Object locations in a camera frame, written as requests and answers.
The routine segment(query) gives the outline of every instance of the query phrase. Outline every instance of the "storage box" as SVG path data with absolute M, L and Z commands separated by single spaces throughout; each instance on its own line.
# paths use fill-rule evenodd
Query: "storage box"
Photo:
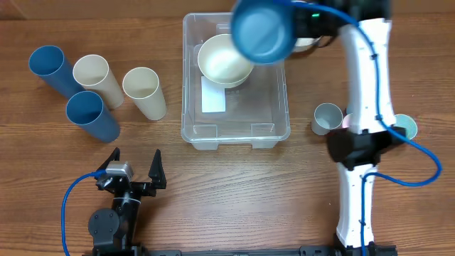
M 182 138 L 199 150 L 219 144 L 271 149 L 291 134 L 284 64 L 256 65 L 248 79 L 225 90 L 225 112 L 202 112 L 200 47 L 230 33 L 231 13 L 188 14 L 183 20 Z

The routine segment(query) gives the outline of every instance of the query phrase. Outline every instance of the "wooden table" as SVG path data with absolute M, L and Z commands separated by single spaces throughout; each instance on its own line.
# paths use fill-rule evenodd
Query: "wooden table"
M 442 160 L 445 172 L 426 188 L 378 180 L 376 241 L 400 255 L 453 255 L 455 239 L 455 33 L 453 14 L 397 16 L 390 49 L 396 113 L 419 124 L 416 141 Z M 136 180 L 146 181 L 161 149 L 168 188 L 142 203 L 136 240 L 149 249 L 222 250 L 332 243 L 338 222 L 338 174 L 324 138 L 309 129 L 322 102 L 347 105 L 344 52 L 337 41 L 287 61 L 291 136 L 271 150 L 225 145 L 197 151 L 181 138 L 182 19 L 2 21 L 0 23 L 0 255 L 62 255 L 60 204 L 68 186 L 94 171 L 118 146 Z M 39 46 L 60 46 L 74 63 L 104 56 L 118 81 L 138 66 L 160 77 L 168 113 L 149 122 L 130 99 L 113 111 L 122 133 L 103 144 L 72 125 L 66 99 L 28 70 Z M 409 146 L 385 155 L 380 170 L 421 181 L 433 163 Z M 72 192 L 67 207 L 73 255 L 92 248 L 87 221 L 112 196 L 93 180 Z

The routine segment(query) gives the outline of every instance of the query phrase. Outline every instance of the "white bowl in container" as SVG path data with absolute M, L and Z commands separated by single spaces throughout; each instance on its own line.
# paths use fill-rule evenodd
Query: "white bowl in container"
M 207 79 L 225 89 L 241 85 L 254 67 L 237 51 L 230 34 L 208 39 L 199 50 L 198 65 Z

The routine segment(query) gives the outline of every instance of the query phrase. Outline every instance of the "white label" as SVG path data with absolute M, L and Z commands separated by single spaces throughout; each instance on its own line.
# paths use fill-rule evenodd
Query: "white label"
M 202 112 L 226 112 L 225 88 L 210 81 L 205 76 L 200 78 L 202 90 Z

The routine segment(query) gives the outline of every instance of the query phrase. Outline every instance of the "white bowl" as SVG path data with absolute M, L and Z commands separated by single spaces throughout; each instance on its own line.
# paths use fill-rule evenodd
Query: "white bowl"
M 199 50 L 198 65 L 207 79 L 226 89 L 241 85 L 254 67 L 237 51 L 230 34 L 208 39 Z

